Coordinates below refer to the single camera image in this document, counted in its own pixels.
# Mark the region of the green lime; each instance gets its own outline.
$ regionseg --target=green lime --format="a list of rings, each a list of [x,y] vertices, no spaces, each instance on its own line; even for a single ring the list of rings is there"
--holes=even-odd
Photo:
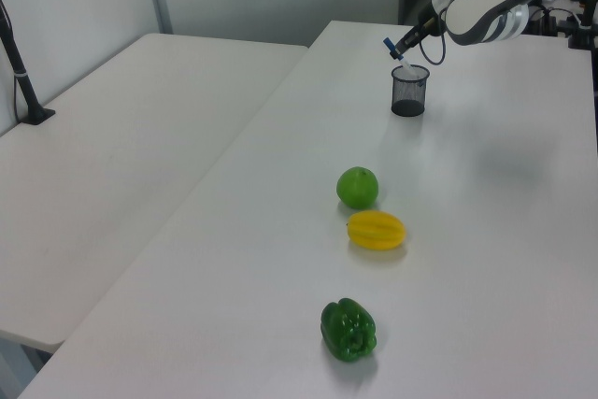
[[[350,168],[338,179],[336,194],[349,207],[367,209],[376,202],[376,175],[367,168]]]

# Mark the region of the green bell pepper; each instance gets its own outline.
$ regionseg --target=green bell pepper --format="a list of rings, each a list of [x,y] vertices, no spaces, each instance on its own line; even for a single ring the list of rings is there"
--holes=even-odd
[[[376,347],[372,316],[352,299],[330,303],[321,312],[321,334],[328,350],[343,362],[354,362]]]

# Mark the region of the cable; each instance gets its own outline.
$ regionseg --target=cable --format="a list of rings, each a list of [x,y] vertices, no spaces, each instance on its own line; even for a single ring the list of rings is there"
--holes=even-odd
[[[12,86],[12,107],[15,111],[15,121],[17,124],[21,123],[21,119],[19,119],[19,112],[17,112],[17,76],[14,77],[14,83]]]
[[[0,9],[2,10],[2,15],[7,18],[8,28],[10,29],[10,33],[12,34],[12,22],[10,21],[10,16],[8,16],[7,8],[4,6],[4,2],[0,0]]]
[[[555,7],[542,8],[542,9],[538,9],[538,10],[534,11],[534,13],[532,13],[532,16],[530,16],[530,21],[533,21],[535,18],[535,15],[538,14],[539,12],[543,12],[545,15],[550,15],[550,13],[552,11],[563,11],[565,13],[569,13],[577,21],[577,24],[581,25],[581,20],[579,19],[577,14],[575,14],[573,11],[570,11],[570,10],[564,9],[564,8],[555,8]]]
[[[565,13],[569,13],[577,21],[577,25],[581,25],[581,20],[579,19],[577,14],[575,14],[573,11],[570,11],[570,10],[564,9],[564,8],[552,8],[552,7],[549,8],[548,11],[563,11]]]
[[[446,30],[442,29],[442,20],[441,20],[442,13],[446,13],[446,12],[447,12],[447,9],[445,8],[442,11],[440,11],[440,14],[438,14],[438,33],[440,34],[440,39],[442,40],[442,57],[440,58],[440,61],[438,61],[438,62],[432,61],[428,57],[428,55],[426,55],[426,52],[423,49],[423,44],[421,44],[421,41],[420,41],[421,54],[426,59],[426,61],[428,63],[430,63],[431,65],[441,65],[442,63],[445,62],[445,58],[447,56],[447,41],[445,40],[445,31]]]
[[[7,8],[4,6],[4,2],[0,0],[0,12],[2,12],[2,16],[4,16],[7,20],[8,29],[10,30],[10,34],[12,35],[12,22],[10,21],[10,16],[8,16]],[[13,76],[13,86],[12,86],[12,108],[15,113],[15,121],[17,124],[21,123],[19,119],[19,112],[17,112],[17,76]]]

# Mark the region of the white table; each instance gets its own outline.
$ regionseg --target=white table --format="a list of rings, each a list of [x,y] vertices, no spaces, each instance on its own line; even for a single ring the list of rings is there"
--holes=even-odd
[[[148,35],[0,138],[0,337],[54,351],[306,53]]]
[[[595,398],[589,55],[449,44],[405,119],[382,45],[405,31],[333,22],[22,399]],[[354,165],[402,249],[349,243],[335,184]],[[355,364],[321,342],[344,296],[377,322]]]

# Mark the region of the black mesh cup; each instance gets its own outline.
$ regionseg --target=black mesh cup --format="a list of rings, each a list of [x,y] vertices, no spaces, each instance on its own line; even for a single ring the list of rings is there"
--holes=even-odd
[[[399,65],[392,71],[392,107],[397,116],[415,117],[423,113],[426,101],[426,82],[430,71],[420,65],[409,70]]]

